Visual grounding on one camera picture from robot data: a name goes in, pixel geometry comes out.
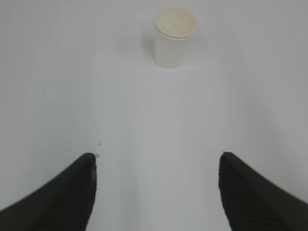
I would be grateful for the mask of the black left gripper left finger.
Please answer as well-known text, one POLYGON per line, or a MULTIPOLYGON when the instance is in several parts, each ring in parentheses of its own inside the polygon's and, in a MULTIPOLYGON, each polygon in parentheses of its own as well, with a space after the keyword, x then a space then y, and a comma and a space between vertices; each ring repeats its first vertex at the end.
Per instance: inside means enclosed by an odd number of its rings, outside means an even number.
POLYGON ((0 212, 2 231, 84 231, 97 190, 96 158, 85 153, 48 183, 0 212))

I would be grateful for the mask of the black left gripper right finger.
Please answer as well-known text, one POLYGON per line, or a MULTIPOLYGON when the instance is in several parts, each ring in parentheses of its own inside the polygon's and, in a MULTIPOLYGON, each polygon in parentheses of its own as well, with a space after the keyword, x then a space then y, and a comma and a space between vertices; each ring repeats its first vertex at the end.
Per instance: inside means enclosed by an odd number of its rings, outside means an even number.
POLYGON ((306 231, 308 204, 260 175, 233 153, 219 160, 218 187, 233 231, 306 231))

